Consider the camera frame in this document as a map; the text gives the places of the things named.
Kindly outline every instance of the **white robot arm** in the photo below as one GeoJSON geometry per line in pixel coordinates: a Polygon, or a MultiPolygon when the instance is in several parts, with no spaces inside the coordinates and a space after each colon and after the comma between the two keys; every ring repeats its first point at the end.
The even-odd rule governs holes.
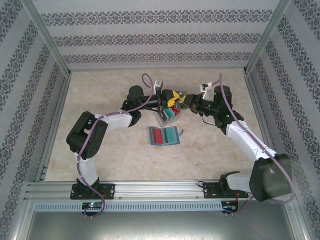
{"type": "MultiPolygon", "coordinates": [[[[177,93],[175,91],[168,89],[161,91],[162,82],[161,84],[156,83],[154,87],[155,95],[152,95],[150,98],[151,100],[145,105],[144,109],[151,110],[157,108],[159,111],[160,109],[163,110],[163,108],[167,107],[168,102],[172,103],[172,101],[176,101],[176,103],[178,103],[174,105],[176,108],[189,109],[200,116],[212,116],[215,125],[221,129],[225,135],[234,140],[252,162],[251,175],[244,175],[235,171],[220,176],[219,191],[221,191],[223,195],[227,195],[228,192],[234,190],[243,191],[253,194],[258,201],[262,202],[291,192],[288,180],[265,151],[268,151],[291,177],[291,162],[288,156],[285,154],[277,154],[261,140],[258,140],[258,143],[264,146],[264,150],[262,150],[261,146],[253,141],[247,132],[256,139],[258,138],[249,129],[244,118],[240,114],[234,110],[232,111],[239,120],[239,123],[244,126],[245,130],[241,128],[237,121],[232,117],[232,114],[230,114],[230,111],[222,98],[220,86],[214,88],[214,93],[212,94],[214,96],[213,101],[207,99],[210,96],[208,91],[213,90],[212,83],[202,84],[201,92],[204,93],[203,96],[201,94],[188,94],[180,96],[179,99],[177,99],[177,93]]],[[[232,108],[232,94],[230,88],[228,86],[223,86],[223,90],[226,99],[232,108]]],[[[124,101],[121,109],[133,109],[144,103],[147,98],[148,96],[143,95],[143,90],[140,86],[133,86],[130,88],[127,100],[124,101]]],[[[101,115],[94,115],[88,111],[84,112],[68,134],[66,142],[69,144],[70,150],[74,152],[76,158],[88,136],[85,129],[90,130],[92,124],[100,116],[101,115]]],[[[130,113],[121,113],[104,117],[96,124],[89,142],[80,158],[80,172],[90,186],[97,183],[99,184],[94,156],[101,146],[105,133],[117,128],[131,127],[140,119],[140,117],[141,113],[136,110],[130,113]]],[[[81,185],[81,188],[86,187],[86,184],[84,184],[81,177],[78,177],[77,183],[81,185]]]]}

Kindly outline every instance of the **patterned wallpaper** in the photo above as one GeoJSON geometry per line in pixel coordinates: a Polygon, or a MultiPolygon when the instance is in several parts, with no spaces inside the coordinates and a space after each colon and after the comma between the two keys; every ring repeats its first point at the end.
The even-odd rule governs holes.
{"type": "Polygon", "coordinates": [[[71,70],[244,67],[278,2],[34,1],[71,70]]]}
{"type": "Polygon", "coordinates": [[[18,0],[0,3],[0,240],[39,169],[65,76],[18,0]]]}
{"type": "Polygon", "coordinates": [[[272,143],[291,158],[312,239],[320,239],[319,6],[292,1],[250,73],[272,143]]]}

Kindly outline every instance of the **enclosure wall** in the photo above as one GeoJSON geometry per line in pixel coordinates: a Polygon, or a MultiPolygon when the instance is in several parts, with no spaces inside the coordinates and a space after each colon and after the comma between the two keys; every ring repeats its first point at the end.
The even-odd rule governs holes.
{"type": "Polygon", "coordinates": [[[18,0],[0,1],[0,239],[35,179],[65,76],[18,0]]]}
{"type": "Polygon", "coordinates": [[[320,1],[291,1],[250,72],[278,153],[291,158],[303,217],[320,238],[320,1]]]}
{"type": "Polygon", "coordinates": [[[244,67],[279,0],[35,0],[71,70],[244,67]]]}

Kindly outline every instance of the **tabletop surface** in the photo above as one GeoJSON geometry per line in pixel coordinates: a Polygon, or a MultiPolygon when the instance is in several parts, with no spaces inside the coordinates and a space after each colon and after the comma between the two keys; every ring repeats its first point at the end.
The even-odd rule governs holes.
{"type": "MultiPolygon", "coordinates": [[[[150,90],[141,81],[148,73],[163,80],[163,89],[199,94],[200,84],[215,82],[223,74],[223,84],[231,88],[233,109],[240,113],[251,130],[261,132],[247,85],[238,69],[130,70],[75,72],[72,75],[53,146],[45,181],[75,181],[76,159],[66,137],[79,116],[89,111],[107,114],[118,111],[131,86],[140,85],[145,95],[150,90]]],[[[150,145],[149,126],[160,127],[153,112],[142,110],[136,125],[118,128],[104,136],[96,154],[96,171],[102,181],[218,179],[231,171],[250,173],[252,163],[233,140],[220,129],[202,122],[199,115],[183,110],[169,125],[184,130],[180,144],[150,145]]],[[[209,123],[213,118],[205,117],[209,123]]]]}

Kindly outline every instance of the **purple cable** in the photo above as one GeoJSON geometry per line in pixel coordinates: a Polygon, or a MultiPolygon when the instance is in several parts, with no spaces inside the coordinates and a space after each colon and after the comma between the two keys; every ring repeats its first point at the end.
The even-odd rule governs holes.
{"type": "MultiPolygon", "coordinates": [[[[148,99],[146,100],[146,102],[143,103],[143,104],[141,104],[140,106],[137,106],[137,107],[135,107],[135,108],[133,108],[133,109],[130,109],[130,110],[127,110],[127,111],[111,112],[111,113],[108,113],[108,114],[105,114],[105,115],[102,115],[102,116],[98,117],[97,120],[93,123],[93,125],[92,125],[92,127],[91,127],[91,129],[90,129],[90,132],[89,132],[88,136],[86,137],[86,139],[85,139],[85,141],[84,141],[84,144],[83,144],[83,146],[82,146],[82,148],[81,148],[81,150],[80,150],[80,152],[78,153],[78,156],[77,156],[77,158],[76,158],[76,169],[77,169],[77,171],[78,171],[78,174],[79,174],[81,180],[83,181],[83,183],[84,183],[89,189],[91,189],[94,193],[96,193],[96,194],[101,198],[102,208],[101,208],[101,210],[100,210],[99,212],[97,212],[95,215],[90,216],[91,219],[94,218],[94,217],[99,216],[99,215],[104,211],[105,206],[106,206],[106,201],[105,201],[104,196],[102,196],[101,193],[99,193],[99,192],[98,192],[97,190],[95,190],[92,186],[90,186],[90,184],[88,184],[88,182],[87,182],[87,181],[85,180],[85,178],[83,177],[83,175],[82,175],[82,173],[81,173],[81,171],[80,171],[80,159],[81,159],[81,155],[82,155],[82,153],[84,152],[84,150],[85,150],[85,148],[86,148],[86,146],[87,146],[87,144],[88,144],[88,142],[89,142],[89,139],[90,139],[90,137],[91,137],[91,135],[92,135],[93,130],[95,129],[96,125],[98,124],[98,122],[99,122],[101,119],[103,119],[103,118],[105,118],[105,117],[108,117],[108,116],[111,116],[111,115],[115,115],[115,114],[125,114],[125,113],[133,112],[133,111],[135,111],[135,110],[139,110],[139,109],[141,109],[143,106],[145,106],[145,105],[150,101],[152,95],[154,94],[154,88],[153,88],[153,87],[150,87],[150,86],[148,86],[148,85],[146,84],[146,82],[144,81],[144,76],[147,76],[147,77],[149,78],[150,83],[151,83],[151,86],[153,86],[154,83],[153,83],[151,77],[150,77],[147,73],[142,74],[141,79],[142,79],[143,83],[144,83],[148,88],[151,89],[150,96],[148,97],[148,99]]],[[[86,217],[89,217],[89,216],[86,214],[86,212],[87,212],[87,209],[84,210],[84,217],[85,217],[85,218],[86,218],[86,217]]]]}
{"type": "Polygon", "coordinates": [[[224,91],[224,85],[222,83],[222,73],[220,73],[219,75],[219,80],[218,82],[220,83],[220,88],[221,88],[221,92],[222,92],[222,97],[223,100],[228,108],[228,110],[230,111],[232,117],[234,118],[234,120],[236,121],[236,123],[240,126],[240,128],[243,129],[243,131],[245,131],[251,138],[252,140],[268,155],[269,158],[271,158],[271,160],[275,163],[275,165],[277,165],[277,167],[281,170],[281,172],[283,173],[283,175],[285,176],[285,178],[287,179],[287,181],[289,182],[290,188],[291,188],[291,196],[288,200],[285,201],[281,201],[281,200],[276,200],[276,199],[270,199],[271,201],[275,202],[275,203],[280,203],[280,204],[287,204],[290,203],[296,196],[296,192],[295,192],[295,187],[294,184],[292,182],[292,180],[290,179],[290,176],[288,175],[288,173],[286,172],[286,170],[280,165],[280,163],[265,149],[265,147],[255,138],[254,135],[252,135],[251,132],[247,131],[247,129],[240,123],[240,121],[237,119],[236,115],[234,114],[234,112],[232,111],[232,108],[230,107],[225,91],[224,91]]]}

